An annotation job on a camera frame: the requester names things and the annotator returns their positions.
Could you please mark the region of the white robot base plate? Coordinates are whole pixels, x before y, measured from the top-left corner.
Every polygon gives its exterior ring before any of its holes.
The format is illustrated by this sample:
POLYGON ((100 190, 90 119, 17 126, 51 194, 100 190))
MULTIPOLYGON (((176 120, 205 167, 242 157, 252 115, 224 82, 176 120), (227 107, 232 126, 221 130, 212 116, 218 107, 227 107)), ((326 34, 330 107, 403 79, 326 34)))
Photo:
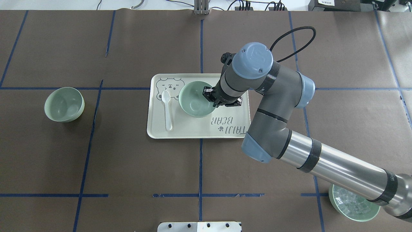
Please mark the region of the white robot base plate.
POLYGON ((158 232, 242 232, 242 225, 236 221, 206 222, 163 222, 158 232))

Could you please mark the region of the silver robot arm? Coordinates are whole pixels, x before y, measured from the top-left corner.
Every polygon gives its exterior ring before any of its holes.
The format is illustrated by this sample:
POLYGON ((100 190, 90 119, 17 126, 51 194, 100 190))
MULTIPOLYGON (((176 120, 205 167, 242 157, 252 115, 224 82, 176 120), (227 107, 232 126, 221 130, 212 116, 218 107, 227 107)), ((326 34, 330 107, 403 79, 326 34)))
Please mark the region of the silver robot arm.
POLYGON ((220 80, 202 89, 214 107, 240 106, 241 96, 249 89, 262 95, 243 139, 244 154, 262 163, 282 160, 411 222, 410 175, 396 175, 287 128, 293 110, 307 106, 313 98, 312 79, 274 61, 271 51, 258 42, 223 55, 221 62, 220 80))

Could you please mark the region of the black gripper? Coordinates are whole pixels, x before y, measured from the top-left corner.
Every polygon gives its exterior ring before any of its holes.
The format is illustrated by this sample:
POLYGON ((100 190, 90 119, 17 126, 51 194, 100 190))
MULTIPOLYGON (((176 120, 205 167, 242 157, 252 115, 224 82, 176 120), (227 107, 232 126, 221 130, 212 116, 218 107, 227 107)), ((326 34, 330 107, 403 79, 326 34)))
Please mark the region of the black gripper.
POLYGON ((213 94, 215 94, 216 91, 214 88, 207 87, 205 86, 202 91, 202 95, 205 97, 205 99, 208 102, 212 103, 212 107, 218 108, 219 106, 225 106, 225 107, 240 107, 242 105, 243 98, 240 96, 233 102, 226 102, 226 100, 220 100, 218 97, 215 97, 213 94))

